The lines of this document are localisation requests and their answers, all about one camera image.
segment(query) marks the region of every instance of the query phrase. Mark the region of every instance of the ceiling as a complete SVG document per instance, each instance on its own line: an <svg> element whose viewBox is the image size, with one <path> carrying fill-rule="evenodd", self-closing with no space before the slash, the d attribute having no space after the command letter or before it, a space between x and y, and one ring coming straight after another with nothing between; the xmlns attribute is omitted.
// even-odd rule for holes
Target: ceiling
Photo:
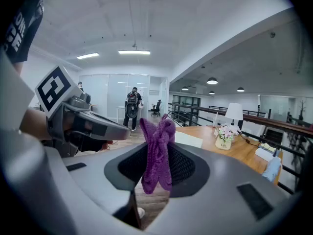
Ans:
<svg viewBox="0 0 313 235"><path fill-rule="evenodd" d="M256 35L197 67L171 84L170 91L215 95L238 93L292 93L313 88L313 48L299 21ZM218 80L208 85L208 78Z"/></svg>
<svg viewBox="0 0 313 235"><path fill-rule="evenodd" d="M109 65L171 67L184 29L202 0L45 0L44 18L33 49L78 68ZM119 49L151 51L150 56L120 56ZM78 60L83 54L99 57Z"/></svg>

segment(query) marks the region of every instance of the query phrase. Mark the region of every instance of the office chair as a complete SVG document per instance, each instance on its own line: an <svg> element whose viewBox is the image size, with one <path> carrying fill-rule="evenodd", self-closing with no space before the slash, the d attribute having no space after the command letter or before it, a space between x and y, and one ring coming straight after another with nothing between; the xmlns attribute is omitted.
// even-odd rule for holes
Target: office chair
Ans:
<svg viewBox="0 0 313 235"><path fill-rule="evenodd" d="M156 107L154 109L151 109L151 111L153 111L153 113L151 113L151 116L160 116L160 104L161 104L161 100L159 100L156 104Z"/></svg>

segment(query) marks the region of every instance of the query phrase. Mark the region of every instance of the wooden floor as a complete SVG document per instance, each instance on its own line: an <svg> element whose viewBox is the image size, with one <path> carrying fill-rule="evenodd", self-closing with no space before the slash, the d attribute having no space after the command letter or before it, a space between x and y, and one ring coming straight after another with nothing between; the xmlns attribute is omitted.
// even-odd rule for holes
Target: wooden floor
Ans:
<svg viewBox="0 0 313 235"><path fill-rule="evenodd" d="M161 117L148 117L148 121L157 125L161 120ZM119 149L128 145L143 143L145 138L143 136L142 130L137 123L137 129L132 132L131 136L126 140L114 141L115 143L110 145L110 150ZM76 156L83 156L88 154L94 154L94 151L79 152ZM135 187L135 196L137 201L137 206L145 210L146 214L141 220L141 229L144 230L152 223L152 221L157 217L157 215L164 209L169 199L170 192L164 190L158 183L154 192L152 194L146 194L142 188L141 180Z"/></svg>

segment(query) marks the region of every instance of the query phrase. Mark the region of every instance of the purple sock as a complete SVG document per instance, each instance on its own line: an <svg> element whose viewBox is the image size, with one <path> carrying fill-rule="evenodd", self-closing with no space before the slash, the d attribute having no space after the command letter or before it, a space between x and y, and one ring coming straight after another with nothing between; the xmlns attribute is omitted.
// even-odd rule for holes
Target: purple sock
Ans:
<svg viewBox="0 0 313 235"><path fill-rule="evenodd" d="M176 127L172 120L166 118L167 114L164 114L158 126L140 119L140 127L148 143L147 167L141 180L146 194L154 191L158 181L165 190L172 189L167 144L175 142Z"/></svg>

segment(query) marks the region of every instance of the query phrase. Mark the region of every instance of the table lamp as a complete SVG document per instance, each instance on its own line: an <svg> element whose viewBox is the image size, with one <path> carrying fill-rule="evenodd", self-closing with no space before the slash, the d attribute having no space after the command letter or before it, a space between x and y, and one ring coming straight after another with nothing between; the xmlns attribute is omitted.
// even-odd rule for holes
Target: table lamp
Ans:
<svg viewBox="0 0 313 235"><path fill-rule="evenodd" d="M233 120L231 125L234 125L234 120L244 120L242 105L230 103L225 117Z"/></svg>

